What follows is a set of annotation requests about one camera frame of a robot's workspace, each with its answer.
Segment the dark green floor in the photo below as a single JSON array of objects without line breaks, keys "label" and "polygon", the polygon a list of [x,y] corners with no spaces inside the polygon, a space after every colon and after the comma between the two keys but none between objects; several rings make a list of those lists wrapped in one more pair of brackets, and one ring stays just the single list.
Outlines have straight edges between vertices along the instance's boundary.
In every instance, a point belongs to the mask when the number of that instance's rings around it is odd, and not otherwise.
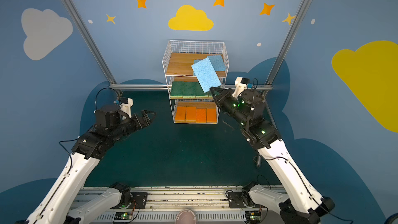
[{"label": "dark green floor", "polygon": [[[256,167],[255,151],[238,124],[220,114],[218,124],[175,124],[166,91],[131,91],[132,112],[157,112],[152,125],[133,133],[110,149],[88,177],[85,186],[246,185],[257,175],[280,184],[266,161]],[[267,184],[259,177],[261,184]]]}]

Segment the gray cloud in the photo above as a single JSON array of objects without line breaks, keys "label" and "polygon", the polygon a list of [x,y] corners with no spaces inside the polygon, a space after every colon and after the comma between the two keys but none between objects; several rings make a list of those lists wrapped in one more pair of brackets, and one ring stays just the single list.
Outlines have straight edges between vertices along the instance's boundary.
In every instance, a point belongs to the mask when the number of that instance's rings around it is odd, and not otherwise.
[{"label": "gray cloud", "polygon": [[73,31],[69,19],[52,10],[26,9],[22,13],[22,28],[27,38],[23,50],[32,60],[40,60],[65,41]]}]

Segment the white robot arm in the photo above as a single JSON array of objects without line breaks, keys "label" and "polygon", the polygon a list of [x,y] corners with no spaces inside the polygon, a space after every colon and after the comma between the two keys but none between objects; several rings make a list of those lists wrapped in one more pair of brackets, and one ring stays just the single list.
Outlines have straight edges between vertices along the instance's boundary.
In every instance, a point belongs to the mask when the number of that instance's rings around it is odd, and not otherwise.
[{"label": "white robot arm", "polygon": [[115,183],[94,200],[69,211],[88,175],[107,150],[121,137],[149,126],[156,116],[155,112],[145,110],[141,116],[132,115],[132,99],[119,100],[120,105],[107,105],[94,112],[94,128],[77,139],[66,166],[26,224],[88,224],[112,207],[131,204],[130,187]]},{"label": "white robot arm", "polygon": [[291,158],[279,132],[263,118],[265,99],[249,80],[238,77],[232,89],[210,88],[217,107],[240,123],[246,141],[271,166],[287,194],[251,183],[244,188],[246,204],[259,204],[279,213],[286,224],[317,224],[335,205],[316,191]]}]

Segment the orange sponge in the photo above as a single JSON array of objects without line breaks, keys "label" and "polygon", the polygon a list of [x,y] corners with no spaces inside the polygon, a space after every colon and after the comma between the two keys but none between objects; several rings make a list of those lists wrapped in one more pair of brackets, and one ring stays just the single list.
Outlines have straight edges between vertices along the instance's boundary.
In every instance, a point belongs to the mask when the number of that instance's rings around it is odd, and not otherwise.
[{"label": "orange sponge", "polygon": [[186,122],[196,122],[196,107],[187,107]]},{"label": "orange sponge", "polygon": [[206,123],[206,108],[196,108],[196,122]]},{"label": "orange sponge", "polygon": [[206,109],[206,122],[207,123],[217,123],[217,109],[216,108],[207,108]]},{"label": "orange sponge", "polygon": [[177,107],[176,122],[185,122],[187,107]]}]

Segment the green sponge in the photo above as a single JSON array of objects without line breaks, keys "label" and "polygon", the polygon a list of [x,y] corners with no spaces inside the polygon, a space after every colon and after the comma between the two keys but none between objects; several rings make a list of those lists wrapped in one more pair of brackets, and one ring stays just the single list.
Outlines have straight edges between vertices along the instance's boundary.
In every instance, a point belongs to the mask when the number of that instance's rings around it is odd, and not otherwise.
[{"label": "green sponge", "polygon": [[182,97],[195,98],[196,82],[184,82]]},{"label": "green sponge", "polygon": [[207,98],[208,97],[208,94],[203,92],[203,89],[200,86],[199,82],[196,82],[195,97],[196,98]]},{"label": "green sponge", "polygon": [[173,82],[172,90],[170,92],[171,98],[182,98],[184,82]]}]

